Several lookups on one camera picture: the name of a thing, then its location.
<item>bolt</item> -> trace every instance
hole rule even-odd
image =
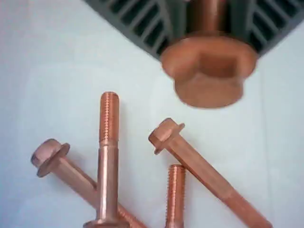
[[[170,166],[165,228],[184,228],[185,179],[186,170],[182,165]]]
[[[52,172],[91,206],[97,208],[97,183],[66,157],[69,148],[67,143],[61,145],[55,139],[48,139],[33,153],[31,162],[38,168],[39,177]],[[130,223],[131,228],[147,228],[120,204],[118,213],[121,220]]]
[[[161,54],[162,68],[174,79],[175,92],[188,105],[218,108],[243,95],[243,82],[258,54],[245,42],[225,36],[227,0],[192,0],[191,33]]]
[[[226,204],[248,227],[271,228],[267,221],[250,205],[187,141],[180,135],[184,124],[165,119],[149,136],[155,154],[167,149],[217,198]]]
[[[96,220],[84,228],[127,228],[118,218],[118,132],[119,98],[105,92],[100,99],[99,151]]]

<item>ribbed plastic surface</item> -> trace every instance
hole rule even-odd
[[[167,3],[163,0],[85,0],[134,44],[158,58],[173,40]]]
[[[304,18],[304,0],[236,0],[232,32],[262,55]]]

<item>hex flange bolt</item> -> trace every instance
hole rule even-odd
[[[155,153],[167,149],[189,170],[213,195],[226,204],[248,227],[272,228],[267,221],[230,183],[220,175],[180,135],[184,124],[177,125],[172,119],[165,119],[149,136],[155,146]]]
[[[32,164],[38,168],[37,175],[44,177],[52,172],[90,205],[98,208],[97,183],[66,157],[69,148],[68,143],[61,144],[55,139],[43,142],[31,157]],[[147,228],[120,204],[118,213],[131,228]]]
[[[243,95],[243,82],[258,58],[248,44],[220,30],[227,0],[192,0],[191,33],[161,55],[164,71],[175,80],[184,103],[200,108],[231,105]]]

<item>white surface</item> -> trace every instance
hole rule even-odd
[[[96,178],[99,98],[121,100],[119,201],[150,228],[164,227],[167,152],[147,138],[164,118],[275,228],[304,226],[301,212],[304,25],[260,61],[233,106],[182,104],[160,64],[79,0],[0,1],[0,218],[4,228],[75,228],[95,211],[29,159],[49,137]],[[243,228],[187,173],[185,227]]]

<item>copper-coated bolt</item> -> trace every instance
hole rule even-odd
[[[185,125],[165,119],[149,136],[155,154],[167,149],[216,197],[225,203],[248,227],[271,228],[267,221],[250,205],[187,141],[180,135]]]
[[[96,220],[84,228],[127,228],[118,218],[118,132],[119,98],[105,92],[100,99],[99,151]]]
[[[67,143],[61,145],[55,139],[48,139],[35,150],[31,162],[38,168],[39,177],[44,177],[52,172],[92,207],[97,208],[97,183],[66,158],[69,148],[70,145]],[[118,204],[118,213],[121,220],[130,223],[131,228],[147,228],[120,204]]]
[[[170,166],[165,228],[184,228],[185,179],[186,170],[182,165]]]
[[[248,44],[225,36],[222,24],[228,0],[192,0],[191,32],[161,55],[162,68],[174,79],[176,94],[194,107],[217,108],[243,95],[243,82],[258,58]]]

